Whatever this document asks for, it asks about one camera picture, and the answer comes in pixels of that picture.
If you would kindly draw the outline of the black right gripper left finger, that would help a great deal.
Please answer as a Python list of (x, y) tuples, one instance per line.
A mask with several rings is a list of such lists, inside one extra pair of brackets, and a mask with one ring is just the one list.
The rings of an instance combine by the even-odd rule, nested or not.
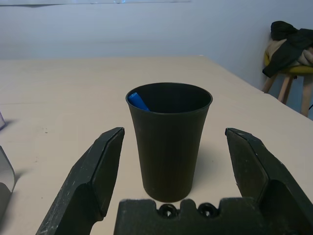
[(123, 127), (101, 134), (71, 168), (39, 235), (88, 235), (107, 215), (117, 179)]

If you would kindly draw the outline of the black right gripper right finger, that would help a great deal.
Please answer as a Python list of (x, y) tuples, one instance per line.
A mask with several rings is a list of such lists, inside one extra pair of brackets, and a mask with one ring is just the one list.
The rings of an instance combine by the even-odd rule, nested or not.
[(226, 128), (228, 149), (238, 189), (251, 197), (271, 235), (311, 235), (313, 205), (292, 174), (260, 139)]

